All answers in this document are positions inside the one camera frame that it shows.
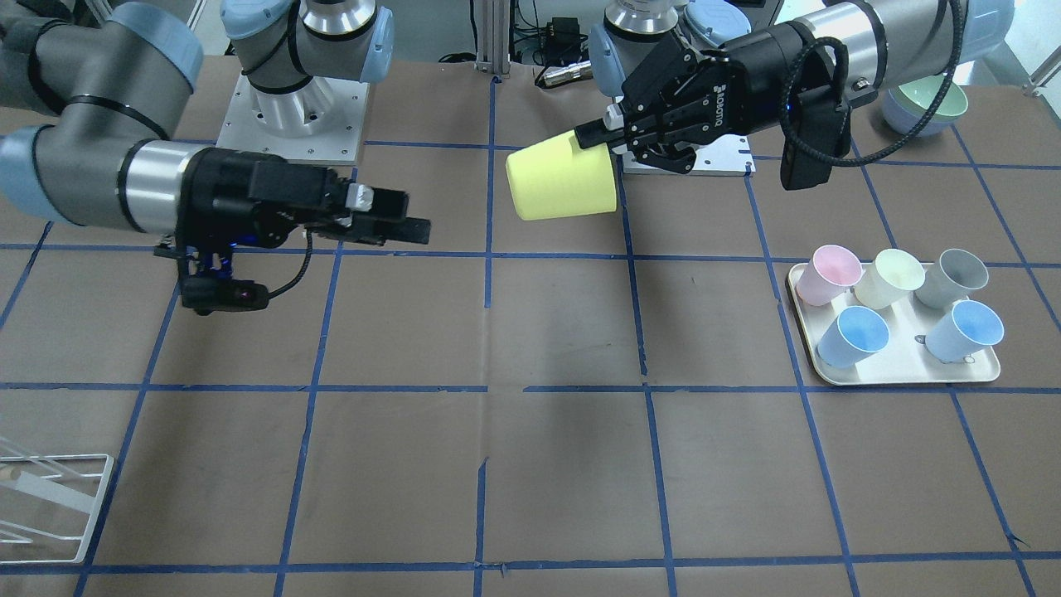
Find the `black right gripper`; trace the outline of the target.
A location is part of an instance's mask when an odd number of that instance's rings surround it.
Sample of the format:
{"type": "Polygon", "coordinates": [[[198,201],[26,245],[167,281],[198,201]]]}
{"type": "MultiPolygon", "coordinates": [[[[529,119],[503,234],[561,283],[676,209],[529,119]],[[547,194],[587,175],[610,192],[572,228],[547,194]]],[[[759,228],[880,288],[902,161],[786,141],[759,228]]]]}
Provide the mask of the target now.
{"type": "Polygon", "coordinates": [[[265,153],[198,148],[182,159],[176,224],[155,252],[273,249],[299,226],[331,226],[331,238],[361,245],[427,245],[432,222],[407,216],[408,192],[359,185],[329,166],[298,165],[265,153]],[[364,218],[335,223],[350,212],[364,218]]]}

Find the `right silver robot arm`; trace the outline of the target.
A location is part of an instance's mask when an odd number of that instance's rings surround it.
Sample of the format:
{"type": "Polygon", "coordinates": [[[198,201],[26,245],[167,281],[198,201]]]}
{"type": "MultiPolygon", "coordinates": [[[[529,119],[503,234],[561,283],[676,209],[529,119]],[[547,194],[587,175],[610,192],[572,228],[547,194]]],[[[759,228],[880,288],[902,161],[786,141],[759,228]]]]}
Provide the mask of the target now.
{"type": "Polygon", "coordinates": [[[329,166],[174,141],[201,72],[201,42],[174,16],[133,2],[77,27],[58,1],[2,4],[2,105],[56,117],[2,140],[2,197],[36,218],[170,235],[166,254],[277,248],[323,238],[424,245],[408,194],[329,166]]]}

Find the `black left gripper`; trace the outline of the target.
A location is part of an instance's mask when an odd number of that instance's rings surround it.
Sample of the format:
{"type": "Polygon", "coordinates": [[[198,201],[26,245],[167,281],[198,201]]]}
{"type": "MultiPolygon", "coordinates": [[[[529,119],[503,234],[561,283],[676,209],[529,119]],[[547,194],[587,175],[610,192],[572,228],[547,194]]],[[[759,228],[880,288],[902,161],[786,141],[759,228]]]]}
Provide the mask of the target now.
{"type": "Polygon", "coordinates": [[[783,83],[810,41],[807,27],[795,22],[705,50],[668,34],[622,84],[623,116],[577,125],[576,141],[582,150],[628,150],[638,163],[688,174],[697,148],[778,124],[783,83]]]}

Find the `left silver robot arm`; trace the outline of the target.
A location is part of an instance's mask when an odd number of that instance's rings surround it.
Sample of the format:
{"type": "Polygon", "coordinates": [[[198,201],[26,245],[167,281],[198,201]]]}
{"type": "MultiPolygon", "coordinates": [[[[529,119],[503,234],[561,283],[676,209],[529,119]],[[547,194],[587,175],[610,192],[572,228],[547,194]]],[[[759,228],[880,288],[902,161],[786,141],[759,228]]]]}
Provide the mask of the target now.
{"type": "Polygon", "coordinates": [[[590,60],[613,104],[573,131],[576,158],[685,174],[696,150],[729,133],[781,126],[781,181],[825,185],[834,166],[864,166],[891,146],[849,158],[851,115],[879,92],[944,75],[996,49],[1012,1],[827,1],[789,22],[751,30],[726,1],[614,1],[590,37],[590,60]]]}

